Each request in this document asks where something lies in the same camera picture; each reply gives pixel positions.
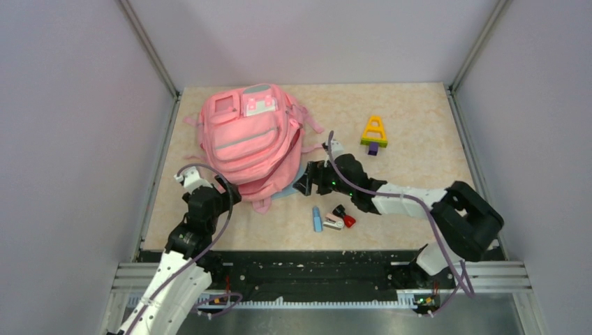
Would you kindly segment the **red black stamp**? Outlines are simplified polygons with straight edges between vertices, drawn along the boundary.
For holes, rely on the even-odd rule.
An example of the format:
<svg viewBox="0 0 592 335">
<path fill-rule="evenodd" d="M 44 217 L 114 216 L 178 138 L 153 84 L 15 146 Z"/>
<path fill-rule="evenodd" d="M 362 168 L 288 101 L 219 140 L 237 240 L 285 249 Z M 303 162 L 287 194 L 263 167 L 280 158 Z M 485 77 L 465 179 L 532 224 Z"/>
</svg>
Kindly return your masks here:
<svg viewBox="0 0 592 335">
<path fill-rule="evenodd" d="M 340 218 L 347 228 L 353 227 L 357 222 L 355 218 L 347 213 L 346 208 L 342 204 L 339 204 L 333 208 L 332 214 L 337 218 Z"/>
</svg>

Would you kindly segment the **pink student backpack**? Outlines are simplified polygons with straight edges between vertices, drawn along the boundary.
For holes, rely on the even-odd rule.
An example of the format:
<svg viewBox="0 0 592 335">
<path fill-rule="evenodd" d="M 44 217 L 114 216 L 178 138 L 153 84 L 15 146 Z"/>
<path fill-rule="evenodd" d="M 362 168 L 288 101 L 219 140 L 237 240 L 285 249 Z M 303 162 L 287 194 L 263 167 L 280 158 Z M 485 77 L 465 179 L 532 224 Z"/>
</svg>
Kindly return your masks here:
<svg viewBox="0 0 592 335">
<path fill-rule="evenodd" d="M 298 100 L 275 84 L 222 91 L 210 96 L 196 118 L 201 159 L 238 187 L 244 201 L 266 214 L 274 195 L 292 186 L 302 155 L 321 148 L 304 145 L 306 126 L 324 128 Z"/>
</svg>

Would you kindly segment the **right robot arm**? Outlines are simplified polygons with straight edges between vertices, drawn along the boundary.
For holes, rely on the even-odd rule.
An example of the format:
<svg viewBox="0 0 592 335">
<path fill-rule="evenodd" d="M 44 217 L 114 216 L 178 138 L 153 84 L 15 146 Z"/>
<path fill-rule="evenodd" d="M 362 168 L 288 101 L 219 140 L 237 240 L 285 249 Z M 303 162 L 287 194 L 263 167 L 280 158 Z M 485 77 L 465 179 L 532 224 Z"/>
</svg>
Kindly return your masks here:
<svg viewBox="0 0 592 335">
<path fill-rule="evenodd" d="M 411 282 L 419 288 L 429 287 L 444 268 L 462 260 L 481 261 L 505 225 L 503 217 L 464 181 L 446 188 L 398 186 L 370 177 L 352 154 L 308 162 L 293 186 L 305 196 L 347 195 L 364 213 L 428 220 L 436 240 L 420 251 L 409 269 Z"/>
</svg>

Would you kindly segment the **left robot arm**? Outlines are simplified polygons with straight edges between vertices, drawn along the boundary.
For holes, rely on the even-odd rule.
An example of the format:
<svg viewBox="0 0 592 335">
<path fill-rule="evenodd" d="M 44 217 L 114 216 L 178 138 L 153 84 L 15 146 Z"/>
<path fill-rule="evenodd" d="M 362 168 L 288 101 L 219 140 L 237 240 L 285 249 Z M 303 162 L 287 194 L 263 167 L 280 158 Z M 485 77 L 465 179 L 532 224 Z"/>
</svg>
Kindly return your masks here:
<svg viewBox="0 0 592 335">
<path fill-rule="evenodd" d="M 171 232 L 156 273 L 116 334 L 176 334 L 207 288 L 223 282 L 221 261 L 211 252 L 227 230 L 232 209 L 241 201 L 237 187 L 216 175 L 222 187 L 189 182 L 188 211 Z"/>
</svg>

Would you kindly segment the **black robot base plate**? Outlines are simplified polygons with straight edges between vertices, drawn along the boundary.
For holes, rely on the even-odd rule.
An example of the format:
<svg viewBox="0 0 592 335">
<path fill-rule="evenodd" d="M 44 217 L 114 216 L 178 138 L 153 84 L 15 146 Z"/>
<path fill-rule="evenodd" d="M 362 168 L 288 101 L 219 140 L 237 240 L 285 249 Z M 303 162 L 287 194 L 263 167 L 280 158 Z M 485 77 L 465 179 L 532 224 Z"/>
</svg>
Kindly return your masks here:
<svg viewBox="0 0 592 335">
<path fill-rule="evenodd" d="M 344 285 L 372 290 L 448 289 L 449 270 L 430 276 L 418 251 L 217 251 L 213 286 L 237 291 L 271 285 Z"/>
</svg>

